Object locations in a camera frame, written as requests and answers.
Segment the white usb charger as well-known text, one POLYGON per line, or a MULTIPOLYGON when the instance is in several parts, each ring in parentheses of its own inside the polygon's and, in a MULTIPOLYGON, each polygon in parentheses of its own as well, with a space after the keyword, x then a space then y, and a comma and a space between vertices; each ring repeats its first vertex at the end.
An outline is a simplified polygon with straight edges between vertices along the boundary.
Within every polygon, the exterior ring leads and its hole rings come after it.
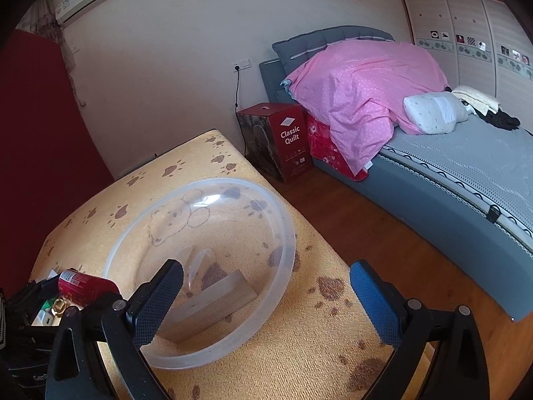
POLYGON ((52 326, 55 321, 55 316, 51 307, 41 308, 34 318, 33 326, 52 326))

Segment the gold ring keychain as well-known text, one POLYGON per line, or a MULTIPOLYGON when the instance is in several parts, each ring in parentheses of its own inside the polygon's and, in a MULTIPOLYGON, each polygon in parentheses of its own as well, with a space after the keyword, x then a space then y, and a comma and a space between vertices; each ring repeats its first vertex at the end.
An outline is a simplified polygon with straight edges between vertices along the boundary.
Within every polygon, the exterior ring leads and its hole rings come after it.
POLYGON ((61 317, 66 309, 70 306, 69 302, 62 298, 57 298, 51 307, 52 314, 55 317, 61 317))

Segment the red cylindrical can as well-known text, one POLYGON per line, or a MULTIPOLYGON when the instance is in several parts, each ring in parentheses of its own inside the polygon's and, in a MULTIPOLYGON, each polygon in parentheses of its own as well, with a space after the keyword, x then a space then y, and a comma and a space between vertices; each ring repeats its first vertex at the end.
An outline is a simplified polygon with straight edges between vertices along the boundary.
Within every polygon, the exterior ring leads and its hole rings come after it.
POLYGON ((85 307, 106 293, 119 293, 111 280, 67 269, 59 275, 60 296, 85 307))

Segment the light wooden block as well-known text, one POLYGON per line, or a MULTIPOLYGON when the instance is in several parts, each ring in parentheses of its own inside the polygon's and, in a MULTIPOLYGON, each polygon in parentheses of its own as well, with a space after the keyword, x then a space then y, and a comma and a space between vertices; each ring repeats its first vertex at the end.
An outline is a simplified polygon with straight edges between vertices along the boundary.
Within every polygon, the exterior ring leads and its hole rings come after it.
POLYGON ((236 270, 167 312, 157 335, 180 343, 237 312, 257 297, 252 285, 240 270, 236 270))

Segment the clear plastic bowl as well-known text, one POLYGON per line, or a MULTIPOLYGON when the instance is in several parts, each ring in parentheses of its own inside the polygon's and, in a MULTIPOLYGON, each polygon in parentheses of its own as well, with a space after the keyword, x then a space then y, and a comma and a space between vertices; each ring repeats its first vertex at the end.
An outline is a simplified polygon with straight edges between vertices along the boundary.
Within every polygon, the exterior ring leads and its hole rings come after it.
POLYGON ((258 294, 187 340, 174 343, 156 333, 141 349, 156 368, 204 366, 250 340, 278 306, 295 262, 293 220, 273 191, 254 182, 212 178, 189 183, 133 220, 110 250, 103 275, 128 298, 169 259, 184 269, 184 284, 171 309, 236 270, 258 294))

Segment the yellow paw print blanket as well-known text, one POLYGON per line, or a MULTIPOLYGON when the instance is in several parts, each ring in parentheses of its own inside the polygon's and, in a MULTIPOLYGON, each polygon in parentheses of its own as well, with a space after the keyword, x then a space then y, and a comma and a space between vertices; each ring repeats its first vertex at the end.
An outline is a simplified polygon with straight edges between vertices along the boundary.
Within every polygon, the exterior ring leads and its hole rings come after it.
POLYGON ((32 278, 68 268, 124 296, 169 258, 196 258, 186 302, 240 271, 258 296, 280 265, 292 219, 290 280, 266 323, 231 354, 157 375, 174 399, 359 399, 392 354, 350 286, 349 268, 312 225, 211 130, 115 182, 51 232, 32 278))

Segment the red curtain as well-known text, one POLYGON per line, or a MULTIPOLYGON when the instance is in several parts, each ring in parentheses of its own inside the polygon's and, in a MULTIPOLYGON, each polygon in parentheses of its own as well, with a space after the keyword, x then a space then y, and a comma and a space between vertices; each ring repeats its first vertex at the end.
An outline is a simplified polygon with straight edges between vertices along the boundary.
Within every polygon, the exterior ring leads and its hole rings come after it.
POLYGON ((1 288, 19 292, 48 234, 114 181, 55 42, 14 30, 1 49, 1 288))

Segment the grey bed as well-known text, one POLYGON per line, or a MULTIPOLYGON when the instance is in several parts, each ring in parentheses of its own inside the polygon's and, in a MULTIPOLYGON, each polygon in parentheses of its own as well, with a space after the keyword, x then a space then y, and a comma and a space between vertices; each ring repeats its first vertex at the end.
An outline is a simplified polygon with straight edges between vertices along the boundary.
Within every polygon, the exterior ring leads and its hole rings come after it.
POLYGON ((397 130, 354 182, 314 164, 403 221, 514 320, 532 311, 532 137, 478 117, 444 135, 397 130))

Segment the red classic quilt box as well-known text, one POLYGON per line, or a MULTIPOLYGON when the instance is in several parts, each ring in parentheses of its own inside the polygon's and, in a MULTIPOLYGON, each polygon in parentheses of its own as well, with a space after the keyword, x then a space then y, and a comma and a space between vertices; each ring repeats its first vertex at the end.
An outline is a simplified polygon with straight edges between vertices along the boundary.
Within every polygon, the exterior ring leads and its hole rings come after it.
POLYGON ((260 103, 237 112, 247 157, 260 171, 289 182, 312 169, 303 108, 260 103))

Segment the black clothes on bed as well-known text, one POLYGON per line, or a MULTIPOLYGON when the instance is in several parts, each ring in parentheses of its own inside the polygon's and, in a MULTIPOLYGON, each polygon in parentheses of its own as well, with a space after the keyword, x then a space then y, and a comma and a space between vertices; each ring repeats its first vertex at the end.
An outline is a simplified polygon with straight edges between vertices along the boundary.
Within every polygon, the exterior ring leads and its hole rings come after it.
POLYGON ((499 109, 496 113, 488 111, 485 115, 474 109, 475 114, 485 123, 507 131, 516 130, 520 127, 520 121, 499 109))

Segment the white pillow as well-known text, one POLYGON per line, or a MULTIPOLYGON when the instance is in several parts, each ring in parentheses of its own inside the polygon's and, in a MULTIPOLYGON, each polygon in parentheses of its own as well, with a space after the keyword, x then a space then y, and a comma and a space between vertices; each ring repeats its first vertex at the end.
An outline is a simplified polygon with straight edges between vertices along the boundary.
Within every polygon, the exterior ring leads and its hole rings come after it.
POLYGON ((426 135, 449 134, 469 115, 459 98, 447 91, 409 96, 403 105, 409 120, 426 135))

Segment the cream folded cloth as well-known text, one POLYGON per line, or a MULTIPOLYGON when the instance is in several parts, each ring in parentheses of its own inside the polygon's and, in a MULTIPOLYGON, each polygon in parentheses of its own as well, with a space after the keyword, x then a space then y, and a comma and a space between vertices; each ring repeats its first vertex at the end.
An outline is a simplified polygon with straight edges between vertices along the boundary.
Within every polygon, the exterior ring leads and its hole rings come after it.
POLYGON ((452 90, 452 93, 460 100, 467 102, 484 116, 489 112, 497 114, 500 110, 500 102, 498 102, 497 98, 485 94, 478 89, 469 86, 458 86, 452 90))

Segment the pink quilt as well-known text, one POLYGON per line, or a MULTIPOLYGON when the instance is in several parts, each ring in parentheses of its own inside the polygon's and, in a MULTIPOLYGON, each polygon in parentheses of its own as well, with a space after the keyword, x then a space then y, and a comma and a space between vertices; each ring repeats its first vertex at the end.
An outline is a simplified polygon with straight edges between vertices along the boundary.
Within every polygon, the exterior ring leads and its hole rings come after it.
POLYGON ((421 130, 407 117, 404 98, 442 92, 448 80, 433 56, 407 42, 350 39, 318 52, 282 82, 317 121, 350 171, 361 172, 394 135, 421 130))

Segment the white wardrobe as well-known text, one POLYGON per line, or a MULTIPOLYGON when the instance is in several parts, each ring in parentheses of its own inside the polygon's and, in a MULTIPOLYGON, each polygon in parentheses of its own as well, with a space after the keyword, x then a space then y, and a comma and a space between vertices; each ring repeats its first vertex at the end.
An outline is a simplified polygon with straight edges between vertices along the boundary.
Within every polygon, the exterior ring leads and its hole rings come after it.
POLYGON ((492 95, 509 114, 532 113, 532 42, 496 0, 404 0, 415 45, 437 60, 449 85, 492 95))

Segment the wall power socket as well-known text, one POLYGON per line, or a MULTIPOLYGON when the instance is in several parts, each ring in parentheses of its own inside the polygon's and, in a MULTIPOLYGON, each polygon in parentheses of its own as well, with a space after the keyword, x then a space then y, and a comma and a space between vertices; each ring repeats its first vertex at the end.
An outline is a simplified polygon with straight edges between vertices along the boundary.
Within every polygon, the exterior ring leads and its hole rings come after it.
POLYGON ((243 59, 233 64, 233 69, 235 71, 246 70, 246 69, 249 69, 250 67, 251 67, 251 61, 249 59, 243 59))

